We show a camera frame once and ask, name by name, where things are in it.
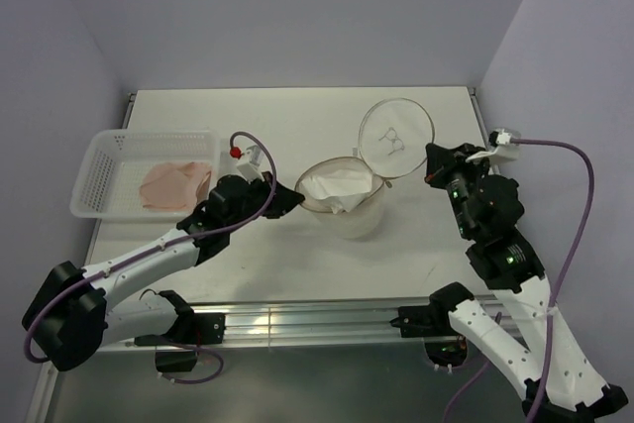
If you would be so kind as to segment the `white bra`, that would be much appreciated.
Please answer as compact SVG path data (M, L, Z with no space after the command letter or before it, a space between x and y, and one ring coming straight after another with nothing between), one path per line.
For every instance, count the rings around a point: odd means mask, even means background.
M365 170L336 169L313 173L300 181L308 196L332 213L351 212L372 192L372 174Z

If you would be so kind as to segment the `pink bra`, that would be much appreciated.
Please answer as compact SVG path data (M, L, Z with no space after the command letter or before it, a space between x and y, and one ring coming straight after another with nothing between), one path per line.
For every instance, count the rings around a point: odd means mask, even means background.
M139 196L146 209L164 212L192 211L207 197L212 166L203 161L163 162L144 177Z

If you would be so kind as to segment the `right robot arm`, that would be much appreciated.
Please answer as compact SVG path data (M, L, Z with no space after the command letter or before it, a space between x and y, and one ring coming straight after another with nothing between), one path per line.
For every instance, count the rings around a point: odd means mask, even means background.
M463 144L426 147L425 181L447 192L466 255L520 332L515 339L455 282L430 297L429 322L474 343L517 392L529 422L594 422L629 402L583 353L545 269L516 227L524 213L516 180L490 173L492 154Z

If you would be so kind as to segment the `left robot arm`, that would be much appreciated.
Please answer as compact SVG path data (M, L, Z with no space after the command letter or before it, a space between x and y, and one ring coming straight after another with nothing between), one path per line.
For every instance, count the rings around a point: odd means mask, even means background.
M179 294L160 291L135 302L129 297L211 260L229 246L233 232L260 217L279 219L304 200L270 172L253 180L226 175L190 215L149 244L101 264L56 265L22 318L26 359L66 371L101 347L128 339L192 347L204 333Z

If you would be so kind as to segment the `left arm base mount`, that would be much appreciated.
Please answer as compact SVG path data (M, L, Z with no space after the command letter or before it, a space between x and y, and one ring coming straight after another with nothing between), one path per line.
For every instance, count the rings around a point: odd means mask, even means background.
M179 384L198 384L217 378L224 369L224 359L212 349L223 342L225 315L223 313L190 313L180 316L161 335L145 335L134 339L137 347L154 347L155 367L161 377ZM205 377L185 378L197 364L208 357L216 364Z

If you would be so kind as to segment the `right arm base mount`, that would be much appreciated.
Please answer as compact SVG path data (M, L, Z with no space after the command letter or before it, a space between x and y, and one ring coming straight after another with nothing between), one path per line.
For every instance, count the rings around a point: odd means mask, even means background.
M467 339L454 331L447 315L442 315L432 304L401 306L389 324L399 330L403 339L420 338L433 365L448 369L459 367L467 360Z

